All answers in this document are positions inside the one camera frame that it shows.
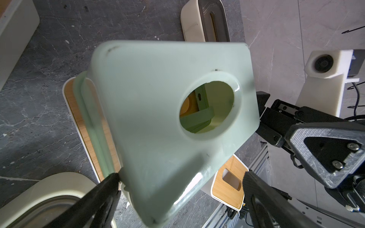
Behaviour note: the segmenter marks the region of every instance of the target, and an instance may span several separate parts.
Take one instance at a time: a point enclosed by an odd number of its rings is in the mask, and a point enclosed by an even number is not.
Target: rectangular cutout
[[[229,185],[231,185],[234,189],[239,191],[242,186],[242,182],[231,172],[229,172],[228,169],[223,170],[222,179],[227,182]]]

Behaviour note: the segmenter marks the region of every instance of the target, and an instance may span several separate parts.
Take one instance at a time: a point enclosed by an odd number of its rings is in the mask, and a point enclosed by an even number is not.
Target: gray tile floor
[[[365,49],[363,0],[240,0],[245,39],[250,47],[256,89],[271,94],[268,104],[281,99],[295,104],[305,82],[304,63],[314,50]],[[358,77],[365,81],[365,66]],[[365,86],[359,86],[360,105]],[[353,115],[355,90],[345,90],[341,118]],[[357,114],[364,114],[358,108]],[[282,149],[269,147],[273,185],[295,198],[359,223],[365,218],[350,213],[331,198],[304,170],[295,168]]]

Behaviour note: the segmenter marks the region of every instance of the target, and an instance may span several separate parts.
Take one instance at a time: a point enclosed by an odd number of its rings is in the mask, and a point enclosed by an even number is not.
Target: camera lens
[[[333,58],[330,55],[324,55],[319,57],[314,63],[314,69],[320,73],[329,71],[333,66]]]

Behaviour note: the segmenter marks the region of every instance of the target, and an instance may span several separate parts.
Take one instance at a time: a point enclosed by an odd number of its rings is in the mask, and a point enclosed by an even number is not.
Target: gray marble floor
[[[305,82],[304,64],[314,50],[365,49],[365,1],[362,0],[240,0],[243,26],[250,46],[256,89],[275,99],[295,104]],[[365,80],[365,65],[358,77]],[[365,86],[359,86],[360,105],[365,104]],[[355,90],[345,90],[341,118],[353,115]],[[364,114],[359,107],[357,114]],[[365,224],[359,214],[350,213],[323,186],[292,165],[288,153],[269,145],[273,186],[291,196]]]
[[[34,0],[40,24],[0,91],[0,207],[52,174],[78,172],[97,182],[70,118],[62,86],[85,71],[93,50],[113,39],[183,40],[180,11],[188,0]],[[222,0],[233,42],[243,42],[237,0]],[[253,135],[237,155],[249,164]],[[199,227],[218,202],[198,192],[167,227]],[[119,227],[143,227],[121,197]]]

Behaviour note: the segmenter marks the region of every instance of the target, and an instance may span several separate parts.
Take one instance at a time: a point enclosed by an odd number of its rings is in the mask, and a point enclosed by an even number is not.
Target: bamboo board
[[[240,180],[239,190],[235,189],[234,187],[232,187],[230,184],[228,184],[226,181],[223,180],[222,175],[225,169],[227,169],[238,180]],[[228,203],[229,205],[232,205],[233,207],[241,208],[243,197],[245,195],[242,188],[242,180],[246,172],[248,172],[248,169],[237,158],[235,158],[235,156],[232,156],[218,170],[212,188],[213,196]]]
[[[69,108],[71,110],[70,114],[73,116],[73,118],[76,122],[76,127],[78,128],[78,130],[80,132],[81,140],[84,141],[84,144],[85,144],[85,147],[86,147],[86,153],[89,154],[89,157],[91,159],[91,165],[94,166],[96,174],[97,174],[97,176],[98,176],[98,178],[101,182],[101,181],[104,180],[104,176],[103,176],[103,173],[101,172],[99,162],[97,160],[94,148],[92,146],[92,143],[91,143],[91,140],[90,140],[90,137],[89,137],[89,134],[86,130],[85,122],[84,122],[84,120],[82,118],[82,115],[81,115],[81,112],[78,108],[76,98],[73,94],[73,81],[74,81],[74,79],[71,79],[71,80],[67,81],[65,86],[64,86],[65,101],[68,103]],[[110,153],[111,153],[111,156],[112,156],[114,169],[115,169],[116,172],[119,172],[120,164],[119,164],[118,156],[116,154],[115,145],[113,143],[109,127],[108,127],[107,122],[105,120],[102,120],[102,123],[103,123],[103,129],[104,129],[105,137],[107,139],[108,146],[109,146],[109,149],[110,149]]]

